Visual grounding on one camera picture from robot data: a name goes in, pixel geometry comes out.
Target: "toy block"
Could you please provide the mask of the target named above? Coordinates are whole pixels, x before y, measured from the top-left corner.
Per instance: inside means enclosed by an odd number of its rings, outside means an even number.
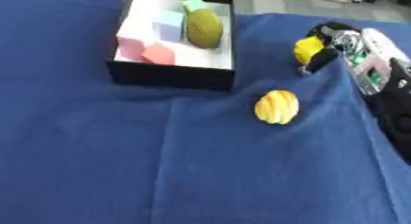
[[[147,47],[141,54],[141,60],[143,62],[150,62],[154,64],[162,65],[174,65],[175,64],[175,54],[174,51],[161,45],[160,43],[155,43]]]
[[[145,45],[142,40],[117,37],[117,41],[121,55],[132,60],[141,59],[141,53],[145,49]]]
[[[139,60],[147,44],[155,39],[152,23],[126,18],[117,33],[118,49],[128,59]]]
[[[182,13],[166,11],[153,22],[154,29],[163,41],[179,42],[183,36],[184,15]]]
[[[183,1],[183,8],[185,13],[190,14],[195,10],[208,8],[208,5],[203,0],[184,0]]]

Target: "toy croissant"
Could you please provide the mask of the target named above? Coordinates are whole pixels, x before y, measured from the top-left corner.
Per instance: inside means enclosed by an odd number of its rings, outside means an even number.
[[[288,91],[273,90],[263,96],[255,106],[257,117],[269,124],[288,124],[298,113],[296,96]]]

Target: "black box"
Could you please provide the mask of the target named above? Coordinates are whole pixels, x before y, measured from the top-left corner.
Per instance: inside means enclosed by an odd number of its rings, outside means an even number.
[[[231,66],[226,69],[214,67],[194,67],[178,65],[159,65],[145,62],[115,61],[117,39],[110,46],[107,66],[115,84],[143,84],[152,86],[170,86],[181,88],[230,91],[234,84],[236,66],[236,31],[233,0],[204,0],[207,3],[219,3],[229,6],[230,29],[227,39],[230,47]],[[125,0],[120,27],[128,16],[132,0]]]

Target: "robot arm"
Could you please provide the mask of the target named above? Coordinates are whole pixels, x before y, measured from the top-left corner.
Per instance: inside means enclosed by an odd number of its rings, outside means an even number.
[[[295,55],[300,62],[305,60],[299,72],[314,74],[342,55],[379,126],[411,164],[411,61],[384,34],[371,28],[359,30],[328,22],[307,36],[320,40],[324,48],[313,51],[313,42],[298,41]]]

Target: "yellow object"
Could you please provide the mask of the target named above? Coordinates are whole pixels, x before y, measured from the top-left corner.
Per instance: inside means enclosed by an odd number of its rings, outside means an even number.
[[[197,9],[190,13],[186,22],[187,38],[195,46],[217,48],[223,35],[223,24],[210,9]]]
[[[273,90],[263,96],[255,106],[257,117],[269,124],[288,124],[298,113],[297,97],[285,90]]]
[[[308,64],[311,58],[324,48],[324,44],[318,37],[309,37],[295,43],[294,54],[299,62]]]

